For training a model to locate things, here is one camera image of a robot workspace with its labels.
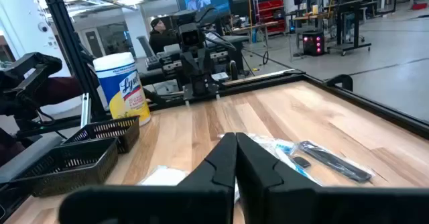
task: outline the shelf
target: shelf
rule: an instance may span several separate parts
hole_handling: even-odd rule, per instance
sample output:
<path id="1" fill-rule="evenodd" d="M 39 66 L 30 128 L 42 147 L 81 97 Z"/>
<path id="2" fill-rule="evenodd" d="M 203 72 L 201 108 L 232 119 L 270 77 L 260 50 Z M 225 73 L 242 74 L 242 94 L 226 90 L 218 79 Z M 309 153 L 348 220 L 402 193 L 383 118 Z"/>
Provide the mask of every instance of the shelf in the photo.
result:
<path id="1" fill-rule="evenodd" d="M 283 5 L 277 6 L 277 7 L 270 7 L 268 9 L 260 9 L 259 12 L 264 12 L 264 11 L 268 11 L 268 10 L 272 10 L 272 9 L 281 9 L 283 8 Z"/>

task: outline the lysol wipes container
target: lysol wipes container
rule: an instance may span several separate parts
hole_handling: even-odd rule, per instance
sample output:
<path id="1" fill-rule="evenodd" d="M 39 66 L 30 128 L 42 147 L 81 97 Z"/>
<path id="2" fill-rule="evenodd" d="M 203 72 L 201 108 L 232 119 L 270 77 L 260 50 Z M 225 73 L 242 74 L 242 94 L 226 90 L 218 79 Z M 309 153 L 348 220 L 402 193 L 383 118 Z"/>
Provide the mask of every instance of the lysol wipes container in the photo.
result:
<path id="1" fill-rule="evenodd" d="M 139 115 L 140 125 L 147 123 L 149 107 L 133 55 L 130 52 L 112 54 L 93 62 L 113 119 Z"/>

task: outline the white lid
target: white lid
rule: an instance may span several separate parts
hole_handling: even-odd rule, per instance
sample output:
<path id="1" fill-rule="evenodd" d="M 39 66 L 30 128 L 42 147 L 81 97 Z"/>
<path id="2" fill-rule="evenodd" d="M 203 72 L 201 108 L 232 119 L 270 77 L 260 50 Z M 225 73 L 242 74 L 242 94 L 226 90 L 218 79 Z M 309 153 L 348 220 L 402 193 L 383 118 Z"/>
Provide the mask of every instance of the white lid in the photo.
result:
<path id="1" fill-rule="evenodd" d="M 100 71 L 134 63 L 134 58 L 132 53 L 124 52 L 97 58 L 93 60 L 93 63 L 95 70 Z"/>

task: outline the concrete floor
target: concrete floor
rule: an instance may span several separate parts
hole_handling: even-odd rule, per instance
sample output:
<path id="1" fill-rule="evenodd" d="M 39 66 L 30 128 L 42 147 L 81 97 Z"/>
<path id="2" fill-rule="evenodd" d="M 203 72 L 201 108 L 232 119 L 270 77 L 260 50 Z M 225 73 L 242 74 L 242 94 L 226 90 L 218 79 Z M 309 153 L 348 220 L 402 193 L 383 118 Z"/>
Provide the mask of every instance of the concrete floor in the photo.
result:
<path id="1" fill-rule="evenodd" d="M 361 48 L 341 56 L 331 51 L 323 56 L 290 60 L 290 51 L 297 52 L 292 35 L 270 38 L 269 57 L 319 79 L 351 74 L 357 94 L 429 122 L 429 18 L 416 19 L 424 14 L 429 14 L 429 9 L 403 10 L 389 17 L 367 20 L 360 28 L 360 35 L 365 36 L 365 43 L 372 43 L 370 52 Z M 245 48 L 258 54 L 265 52 L 262 43 Z M 250 67 L 261 69 L 255 74 L 285 68 L 274 61 L 260 66 L 261 58 L 251 55 L 245 53 Z"/>

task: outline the glass door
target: glass door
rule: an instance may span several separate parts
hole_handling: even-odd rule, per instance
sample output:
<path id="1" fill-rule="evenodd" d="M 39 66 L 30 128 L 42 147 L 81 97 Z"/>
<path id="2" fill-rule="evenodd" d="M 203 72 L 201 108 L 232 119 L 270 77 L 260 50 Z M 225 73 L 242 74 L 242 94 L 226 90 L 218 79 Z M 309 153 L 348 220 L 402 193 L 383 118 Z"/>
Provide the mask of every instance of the glass door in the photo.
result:
<path id="1" fill-rule="evenodd" d="M 102 57 L 106 55 L 103 44 L 101 43 L 99 32 L 96 28 L 82 30 L 84 43 L 89 52 L 95 57 Z"/>

